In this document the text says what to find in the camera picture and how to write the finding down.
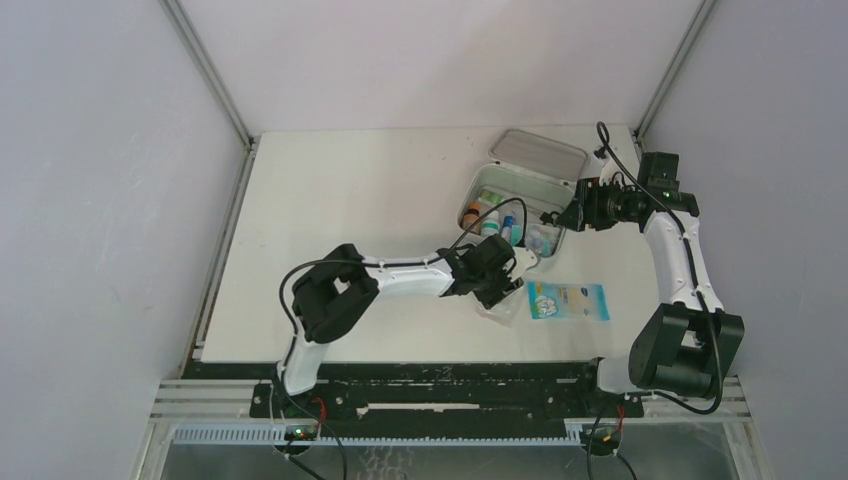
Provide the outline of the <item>teal bagged bandage pack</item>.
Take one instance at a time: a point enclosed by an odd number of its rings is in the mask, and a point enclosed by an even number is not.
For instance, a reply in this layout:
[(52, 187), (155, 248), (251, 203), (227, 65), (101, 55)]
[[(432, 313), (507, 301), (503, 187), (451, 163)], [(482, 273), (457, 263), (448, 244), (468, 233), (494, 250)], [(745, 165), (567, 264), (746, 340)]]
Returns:
[(523, 233), (523, 244), (537, 256), (548, 258), (557, 252), (561, 235), (562, 230), (558, 227), (529, 224), (526, 232)]

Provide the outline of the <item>grey plastic medicine box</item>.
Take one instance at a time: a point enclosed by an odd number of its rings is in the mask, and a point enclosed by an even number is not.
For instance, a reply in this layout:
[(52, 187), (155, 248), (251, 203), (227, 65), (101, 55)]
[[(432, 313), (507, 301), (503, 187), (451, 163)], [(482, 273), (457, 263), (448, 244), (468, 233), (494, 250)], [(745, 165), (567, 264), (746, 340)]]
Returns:
[[(521, 229), (529, 224), (542, 224), (539, 215), (543, 212), (562, 212), (574, 197), (574, 188), (568, 183), (557, 183), (509, 164), (492, 162), (482, 166), (474, 176), (465, 199), (459, 204), (456, 224), (459, 228), (461, 217), (472, 202), (477, 202), (478, 193), (486, 188), (502, 194), (505, 199), (495, 208), (500, 212), (501, 225), (506, 215), (515, 217), (513, 242), (516, 243), (521, 235)], [(565, 236), (562, 230), (557, 252), (548, 258), (541, 258), (539, 271), (550, 269), (561, 250)]]

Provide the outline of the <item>brown bottle orange cap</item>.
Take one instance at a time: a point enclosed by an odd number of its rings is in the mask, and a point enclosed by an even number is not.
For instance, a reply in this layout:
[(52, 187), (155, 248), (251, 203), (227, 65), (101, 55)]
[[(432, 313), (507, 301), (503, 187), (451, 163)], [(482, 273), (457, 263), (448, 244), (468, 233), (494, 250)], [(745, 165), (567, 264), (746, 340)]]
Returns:
[(480, 218), (480, 213), (480, 204), (477, 202), (472, 202), (461, 217), (461, 228), (467, 231), (476, 231), (475, 222)]

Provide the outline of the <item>black handled medical scissors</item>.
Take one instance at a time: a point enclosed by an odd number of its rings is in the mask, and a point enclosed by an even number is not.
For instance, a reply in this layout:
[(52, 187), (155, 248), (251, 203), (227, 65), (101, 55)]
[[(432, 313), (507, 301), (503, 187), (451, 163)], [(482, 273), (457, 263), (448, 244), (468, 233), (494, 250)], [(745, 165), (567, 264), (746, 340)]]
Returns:
[(552, 227), (559, 227), (559, 218), (560, 213), (557, 211), (543, 212), (539, 215), (540, 222), (543, 225), (548, 225)]

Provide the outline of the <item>clear plastic swab pack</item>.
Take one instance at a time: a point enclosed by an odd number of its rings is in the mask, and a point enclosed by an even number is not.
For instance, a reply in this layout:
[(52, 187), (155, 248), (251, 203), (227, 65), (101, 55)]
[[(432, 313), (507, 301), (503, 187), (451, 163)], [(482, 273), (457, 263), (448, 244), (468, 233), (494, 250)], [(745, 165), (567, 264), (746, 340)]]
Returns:
[(485, 308), (482, 305), (477, 305), (475, 311), (482, 318), (493, 321), (500, 326), (512, 328), (519, 318), (522, 310), (526, 307), (526, 288), (522, 286), (509, 293), (502, 301), (492, 308)]

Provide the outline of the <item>white bottle green label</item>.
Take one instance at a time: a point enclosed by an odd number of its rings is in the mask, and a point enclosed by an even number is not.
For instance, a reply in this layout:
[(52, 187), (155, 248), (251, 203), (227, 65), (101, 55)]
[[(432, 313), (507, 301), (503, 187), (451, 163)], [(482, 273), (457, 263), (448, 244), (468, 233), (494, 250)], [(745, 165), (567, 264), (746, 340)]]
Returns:
[(498, 235), (501, 231), (501, 217), (498, 210), (491, 210), (482, 217), (479, 234), (481, 237)]

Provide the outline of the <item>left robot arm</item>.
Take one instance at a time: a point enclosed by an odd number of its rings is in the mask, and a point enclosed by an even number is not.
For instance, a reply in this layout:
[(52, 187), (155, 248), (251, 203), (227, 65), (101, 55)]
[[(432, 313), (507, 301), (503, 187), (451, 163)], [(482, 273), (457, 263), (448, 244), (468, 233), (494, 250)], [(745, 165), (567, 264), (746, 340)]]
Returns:
[(375, 302), (471, 295), (492, 310), (523, 287), (537, 260), (531, 250), (493, 236), (409, 258), (364, 255), (345, 243), (293, 267), (278, 288), (291, 335), (271, 375), (267, 418), (298, 417), (310, 409), (330, 345), (349, 334)]

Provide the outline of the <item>blue cotton ball pack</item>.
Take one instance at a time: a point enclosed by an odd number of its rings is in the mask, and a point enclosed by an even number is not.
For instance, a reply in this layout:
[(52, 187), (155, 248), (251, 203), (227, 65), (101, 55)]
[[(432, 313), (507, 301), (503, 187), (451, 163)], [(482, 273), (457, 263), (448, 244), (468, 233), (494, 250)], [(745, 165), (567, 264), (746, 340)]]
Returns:
[(600, 284), (526, 284), (533, 319), (609, 321), (606, 295)]

